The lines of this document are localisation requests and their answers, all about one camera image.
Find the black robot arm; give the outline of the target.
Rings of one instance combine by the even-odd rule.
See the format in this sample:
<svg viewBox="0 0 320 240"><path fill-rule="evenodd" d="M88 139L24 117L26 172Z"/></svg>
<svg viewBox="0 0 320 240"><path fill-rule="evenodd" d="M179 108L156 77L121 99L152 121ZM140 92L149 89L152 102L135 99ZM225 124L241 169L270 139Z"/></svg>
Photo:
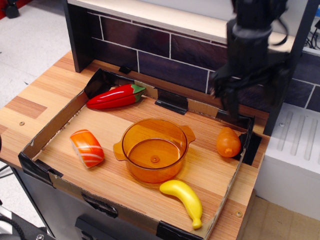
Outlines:
<svg viewBox="0 0 320 240"><path fill-rule="evenodd" d="M285 0L234 0L232 6L236 17L226 25L227 62L212 75L210 94L220 99L231 118L237 119L240 90L262 85L271 96L270 104L280 103L290 54L270 51L269 37L274 21L285 32L275 47L286 43L289 30L281 19L287 10Z"/></svg>

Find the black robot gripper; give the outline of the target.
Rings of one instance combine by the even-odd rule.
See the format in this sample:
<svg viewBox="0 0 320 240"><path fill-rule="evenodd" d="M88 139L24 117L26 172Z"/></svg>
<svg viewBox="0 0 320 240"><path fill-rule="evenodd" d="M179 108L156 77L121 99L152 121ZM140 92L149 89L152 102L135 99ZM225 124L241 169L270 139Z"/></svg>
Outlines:
<svg viewBox="0 0 320 240"><path fill-rule="evenodd" d="M273 18L235 18L227 23L227 62L210 79L210 95L220 98L232 119L239 118L238 93L264 88L265 110L275 109L288 85L292 56L269 50Z"/></svg>

